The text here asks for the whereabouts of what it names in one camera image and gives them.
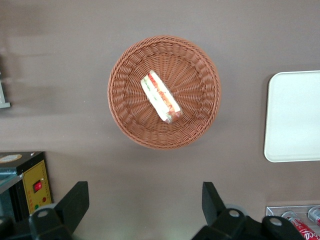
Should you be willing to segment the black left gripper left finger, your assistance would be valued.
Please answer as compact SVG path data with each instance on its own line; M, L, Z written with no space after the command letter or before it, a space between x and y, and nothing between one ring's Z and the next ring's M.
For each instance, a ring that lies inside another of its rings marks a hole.
M72 240L73 233L89 209L87 181L77 182L55 206L38 208L31 216L14 222L0 217L2 240Z

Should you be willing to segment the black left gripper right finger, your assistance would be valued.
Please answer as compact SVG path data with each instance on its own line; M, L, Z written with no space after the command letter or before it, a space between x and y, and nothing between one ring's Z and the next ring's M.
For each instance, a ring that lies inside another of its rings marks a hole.
M194 240L303 240L285 218L266 216L255 221L236 208L227 208L212 182L202 184L202 211L207 225Z

